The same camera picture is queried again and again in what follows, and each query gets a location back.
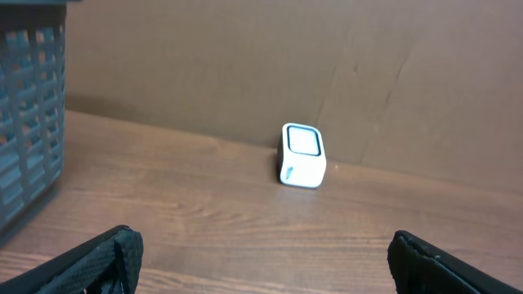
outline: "wooden floor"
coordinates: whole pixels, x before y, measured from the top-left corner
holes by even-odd
[[[336,162],[319,189],[290,188],[274,149],[74,112],[65,125],[59,192],[0,249],[0,281],[126,224],[144,237],[138,293],[393,293],[398,229],[523,288],[523,195]]]

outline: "small white device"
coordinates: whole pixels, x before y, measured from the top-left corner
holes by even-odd
[[[279,180],[285,185],[317,188],[324,179],[327,161],[318,129],[287,123],[278,147]]]

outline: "plastic basket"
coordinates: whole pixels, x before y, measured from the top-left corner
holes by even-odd
[[[0,4],[0,231],[62,173],[65,4]]]

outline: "gray plastic basket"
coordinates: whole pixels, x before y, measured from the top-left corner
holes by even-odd
[[[0,231],[61,174],[65,4],[0,4]]]

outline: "crate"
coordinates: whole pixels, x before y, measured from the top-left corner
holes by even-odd
[[[0,4],[0,231],[63,171],[65,11]]]

